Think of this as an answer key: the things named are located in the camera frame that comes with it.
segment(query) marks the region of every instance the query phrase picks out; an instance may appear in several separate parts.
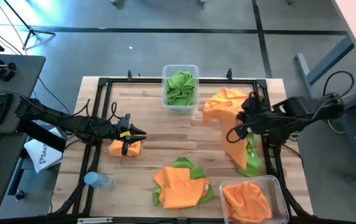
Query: gray floor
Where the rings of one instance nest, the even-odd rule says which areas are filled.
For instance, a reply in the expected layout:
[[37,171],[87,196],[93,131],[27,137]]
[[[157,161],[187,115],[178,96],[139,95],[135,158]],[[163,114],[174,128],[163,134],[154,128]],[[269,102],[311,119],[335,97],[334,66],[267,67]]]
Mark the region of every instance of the gray floor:
[[[112,6],[109,0],[98,0],[96,4],[89,0],[11,0],[11,4],[24,19],[29,21],[30,18],[30,23],[38,26],[256,28],[250,0],[208,0],[204,7],[195,0],[125,0],[119,8]],[[285,0],[258,0],[258,5],[264,29],[345,29],[328,0],[297,0],[292,6]],[[7,24],[2,14],[0,24]],[[10,27],[0,26],[0,33],[8,33],[9,40],[20,45]],[[191,63],[199,67],[203,77],[223,77],[229,67],[235,77],[265,77],[255,34],[57,33],[50,40],[47,35],[39,38],[31,38],[29,45],[34,47],[28,54],[47,57],[41,78],[70,110],[74,108],[81,78],[85,75],[126,75],[127,70],[131,70],[142,76],[159,76],[166,64]],[[306,94],[294,55],[304,53],[312,68],[341,38],[340,35],[265,35],[272,75],[283,78],[288,96]],[[356,48],[328,73],[337,70],[354,74],[355,91]],[[324,76],[314,85],[319,95],[322,95],[326,78]],[[345,75],[331,81],[328,90],[337,93],[349,85]],[[41,102],[63,109],[40,84],[35,90]],[[314,213],[322,218],[356,221],[356,183],[347,184],[342,178],[346,173],[356,172],[345,136],[317,122],[300,134],[299,147]],[[35,191],[25,202],[15,202],[11,196],[6,196],[0,217],[46,213],[55,177],[54,171],[40,175],[31,170],[25,172],[21,187]]]

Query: green cloth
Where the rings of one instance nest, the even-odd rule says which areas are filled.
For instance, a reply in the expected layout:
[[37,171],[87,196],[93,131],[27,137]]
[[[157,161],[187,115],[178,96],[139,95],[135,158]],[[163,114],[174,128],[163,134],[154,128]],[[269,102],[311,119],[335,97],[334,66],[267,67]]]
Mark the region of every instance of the green cloth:
[[246,175],[248,177],[254,177],[255,175],[258,174],[258,171],[260,171],[262,162],[257,156],[257,153],[254,150],[254,134],[253,133],[248,133],[247,137],[247,156],[246,156],[246,169],[242,169],[240,166],[238,166],[238,172]]
[[168,105],[190,106],[195,99],[195,77],[190,72],[177,72],[166,81]]
[[[178,167],[178,168],[189,168],[190,169],[190,179],[199,179],[205,177],[205,173],[203,171],[203,167],[199,165],[193,165],[186,157],[180,157],[178,158],[172,165],[173,167]],[[153,199],[153,205],[157,206],[160,204],[159,201],[159,195],[161,193],[161,187],[157,186],[156,189],[153,191],[152,199]],[[209,200],[213,199],[213,188],[211,185],[208,187],[207,194],[202,197],[198,205],[201,203],[208,202]]]

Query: plastic bottle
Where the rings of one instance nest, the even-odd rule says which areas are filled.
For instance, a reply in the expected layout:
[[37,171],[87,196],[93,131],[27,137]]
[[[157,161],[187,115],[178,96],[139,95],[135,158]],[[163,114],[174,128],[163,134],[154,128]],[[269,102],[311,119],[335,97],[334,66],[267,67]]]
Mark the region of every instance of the plastic bottle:
[[101,189],[113,189],[115,187],[115,182],[111,177],[96,172],[87,173],[84,176],[84,182],[92,187]]

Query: orange cloth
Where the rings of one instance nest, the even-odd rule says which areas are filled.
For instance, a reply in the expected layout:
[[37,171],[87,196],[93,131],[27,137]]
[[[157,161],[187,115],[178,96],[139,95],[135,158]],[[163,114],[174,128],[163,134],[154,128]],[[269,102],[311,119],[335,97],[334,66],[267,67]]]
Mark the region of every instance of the orange cloth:
[[[114,140],[109,146],[109,155],[111,156],[123,156],[121,151],[123,150],[123,142]],[[141,141],[134,142],[128,146],[127,156],[134,157],[139,154],[141,150]]]
[[[229,130],[241,123],[240,120],[236,119],[236,115],[239,111],[243,111],[241,104],[247,98],[248,95],[246,94],[223,88],[205,102],[203,109],[203,124],[208,123],[211,119],[217,119],[221,122],[222,147],[242,169],[246,169],[247,143],[245,140],[229,143],[226,136]],[[232,131],[229,135],[231,141],[238,138],[235,131]]]
[[190,179],[189,168],[164,166],[154,180],[161,187],[159,201],[164,208],[188,208],[196,206],[207,194],[210,180],[207,178]]
[[226,185],[222,192],[230,221],[260,223],[272,218],[268,201],[257,185],[245,181]]

